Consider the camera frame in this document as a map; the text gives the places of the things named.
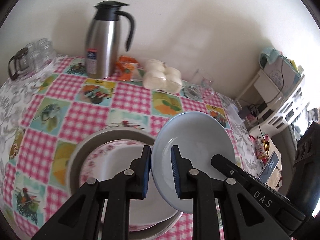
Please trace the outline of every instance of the screw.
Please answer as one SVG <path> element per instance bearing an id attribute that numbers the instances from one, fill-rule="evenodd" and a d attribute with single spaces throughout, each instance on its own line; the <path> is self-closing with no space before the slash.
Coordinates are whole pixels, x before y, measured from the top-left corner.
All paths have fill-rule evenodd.
<path id="1" fill-rule="evenodd" d="M 191 169 L 191 170 L 189 171 L 189 173 L 190 173 L 191 175 L 198 175 L 198 174 L 199 174 L 199 171 L 198 171 L 197 169 Z"/>
<path id="2" fill-rule="evenodd" d="M 93 185 L 96 183 L 96 179 L 94 177 L 89 177 L 89 178 L 87 178 L 87 183 L 89 185 Z"/>
<path id="3" fill-rule="evenodd" d="M 234 178 L 227 178 L 227 183 L 229 185 L 234 185 L 234 184 L 236 184 L 236 180 Z"/>
<path id="4" fill-rule="evenodd" d="M 129 175 L 134 174 L 134 171 L 132 169 L 127 169 L 124 171 L 124 174 L 129 176 Z"/>

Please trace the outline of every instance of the checkered tablecloth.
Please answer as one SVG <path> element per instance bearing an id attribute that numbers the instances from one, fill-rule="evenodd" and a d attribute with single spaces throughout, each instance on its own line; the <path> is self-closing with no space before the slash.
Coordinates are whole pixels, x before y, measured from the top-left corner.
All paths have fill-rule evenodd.
<path id="1" fill-rule="evenodd" d="M 106 127 L 131 126 L 156 136 L 175 114 L 201 111 L 216 118 L 227 131 L 236 154 L 232 124 L 221 97 L 215 93 L 204 102 L 147 90 L 141 82 L 118 82 L 116 73 L 103 81 L 88 78 L 80 68 L 83 58 L 64 57 L 33 96 L 24 113 L 5 166 L 5 210 L 28 236 L 65 203 L 65 173 L 76 144 Z M 192 215 L 180 220 L 158 239 L 192 238 Z"/>

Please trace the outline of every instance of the tablecloth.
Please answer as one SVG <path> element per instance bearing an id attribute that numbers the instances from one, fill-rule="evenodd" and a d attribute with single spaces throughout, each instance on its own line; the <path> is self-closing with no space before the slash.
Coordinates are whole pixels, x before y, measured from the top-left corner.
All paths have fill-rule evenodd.
<path id="1" fill-rule="evenodd" d="M 201 111 L 223 125 L 236 164 L 256 176 L 248 132 L 228 117 L 233 100 L 215 93 L 194 101 L 183 90 L 172 95 L 117 79 L 118 73 L 104 80 L 88 78 L 82 57 L 59 56 L 41 77 L 20 84 L 8 80 L 0 89 L 0 209 L 28 236 L 67 200 L 66 166 L 76 144 L 106 127 L 130 126 L 156 136 L 175 114 Z M 159 237 L 191 238 L 190 214 Z"/>

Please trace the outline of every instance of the black handle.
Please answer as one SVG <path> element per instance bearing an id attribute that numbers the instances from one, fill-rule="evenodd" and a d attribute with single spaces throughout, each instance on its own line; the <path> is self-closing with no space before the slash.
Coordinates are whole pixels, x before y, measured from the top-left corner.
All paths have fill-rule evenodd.
<path id="1" fill-rule="evenodd" d="M 15 73 L 12 74 L 11 72 L 11 68 L 10 68 L 10 62 L 14 60 L 14 69 L 15 69 Z M 16 55 L 14 55 L 10 60 L 9 60 L 9 63 L 8 63 L 8 72 L 9 72 L 9 76 L 11 78 L 11 80 L 16 80 L 18 77 L 19 77 L 19 74 L 18 74 L 18 71 L 17 71 L 17 67 L 16 67 L 16 61 L 17 61 L 17 58 L 16 58 Z"/>
<path id="2" fill-rule="evenodd" d="M 127 12 L 116 11 L 116 14 L 124 16 L 124 17 L 127 17 L 129 19 L 129 21 L 130 21 L 130 32 L 129 32 L 129 36 L 128 36 L 127 44 L 126 44 L 126 51 L 129 51 L 130 45 L 131 45 L 131 41 L 132 41 L 132 37 L 133 37 L 133 32 L 134 32 L 134 19 L 133 19 L 132 15 L 130 13 L 127 13 Z"/>

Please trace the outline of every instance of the white wall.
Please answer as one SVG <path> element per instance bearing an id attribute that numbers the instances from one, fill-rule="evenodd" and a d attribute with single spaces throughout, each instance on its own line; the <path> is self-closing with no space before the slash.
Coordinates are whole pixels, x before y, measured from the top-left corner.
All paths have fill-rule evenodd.
<path id="1" fill-rule="evenodd" d="M 20 0 L 0 29 L 3 73 L 16 51 L 42 37 L 52 39 L 58 52 L 82 55 L 93 5 L 100 1 Z M 123 10 L 136 20 L 130 55 L 163 60 L 185 79 L 203 68 L 214 77 L 215 90 L 227 96 L 235 97 L 255 75 L 264 46 L 273 44 L 309 75 L 319 69 L 320 31 L 300 0 L 116 1 L 131 4 Z M 121 23 L 124 52 L 128 23 Z"/>

